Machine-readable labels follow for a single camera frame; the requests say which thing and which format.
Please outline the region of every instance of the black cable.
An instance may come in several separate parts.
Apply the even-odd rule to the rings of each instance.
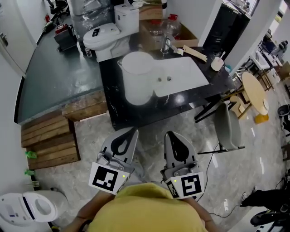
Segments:
[[[207,175],[207,181],[205,183],[205,187],[204,187],[204,192],[205,192],[205,189],[207,188],[207,185],[208,185],[208,168],[209,168],[209,165],[213,159],[213,154],[214,154],[214,151],[216,150],[217,146],[219,145],[219,143],[217,143],[216,147],[213,149],[213,153],[212,153],[212,157],[210,158],[210,161],[208,163],[208,167],[207,167],[207,172],[206,172],[206,175]]]
[[[283,180],[285,180],[284,177],[282,178],[282,180],[280,180],[280,181],[278,182],[278,184],[280,184]]]
[[[212,162],[212,159],[213,159],[213,154],[214,154],[214,152],[212,153],[212,157],[210,158],[210,161],[209,161],[209,163],[208,163],[208,167],[207,167],[207,172],[206,172],[206,176],[207,176],[207,181],[206,181],[206,183],[205,183],[205,187],[204,187],[204,191],[205,191],[205,189],[207,188],[207,185],[208,185],[208,168],[209,168],[209,165],[210,165],[210,163]],[[218,214],[215,214],[215,213],[209,213],[209,214],[213,214],[213,215],[216,215],[216,216],[218,216],[218,217],[220,217],[220,218],[227,218],[227,217],[229,217],[231,214],[232,214],[232,212],[234,211],[234,209],[237,207],[237,206],[239,206],[239,205],[236,205],[233,209],[232,209],[232,211],[230,212],[230,214],[229,215],[227,215],[227,216],[225,216],[225,217],[223,217],[223,216],[220,216],[220,215],[218,215]]]
[[[239,206],[239,205],[236,205],[236,206],[232,209],[231,213],[230,213],[229,215],[225,216],[225,217],[220,216],[220,215],[217,215],[217,214],[215,214],[215,213],[209,213],[209,214],[216,215],[216,216],[218,216],[218,217],[220,217],[220,218],[227,218],[227,217],[229,217],[229,216],[232,214],[232,212],[234,211],[234,209],[235,209],[237,206]]]

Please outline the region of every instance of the toilet tank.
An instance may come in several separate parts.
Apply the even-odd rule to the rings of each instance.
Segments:
[[[116,5],[115,21],[121,31],[139,32],[139,9],[126,4]]]

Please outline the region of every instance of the cardboard box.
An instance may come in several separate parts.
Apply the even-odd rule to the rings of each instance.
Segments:
[[[280,70],[278,71],[278,74],[279,74],[281,80],[284,80],[284,79],[290,77],[290,64],[288,61],[286,61],[283,64],[282,68],[280,68]]]
[[[150,20],[150,19],[162,19],[162,1],[161,0],[147,0],[152,4],[143,5],[139,8],[139,20]],[[124,3],[130,5],[128,0],[124,0]]]
[[[162,5],[144,5],[139,8],[139,20],[162,19]]]
[[[162,41],[156,42],[149,32],[150,21],[141,21],[139,25],[139,38],[145,51],[160,50]],[[189,47],[197,47],[198,39],[183,24],[181,24],[180,40],[172,41],[177,48],[184,45]]]

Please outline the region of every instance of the sink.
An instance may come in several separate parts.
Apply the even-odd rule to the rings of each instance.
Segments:
[[[156,61],[164,69],[165,81],[154,87],[158,97],[208,85],[204,74],[190,57]]]
[[[260,52],[256,51],[250,57],[260,70],[270,68],[268,62]]]

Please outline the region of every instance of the toilet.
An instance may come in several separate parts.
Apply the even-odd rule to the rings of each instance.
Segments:
[[[55,191],[8,193],[0,197],[0,217],[19,227],[33,221],[51,222],[64,213],[67,207],[66,197]]]
[[[116,24],[98,26],[83,37],[84,45],[95,51],[98,62],[129,53],[130,35],[139,32],[139,9],[121,4],[114,11]]]

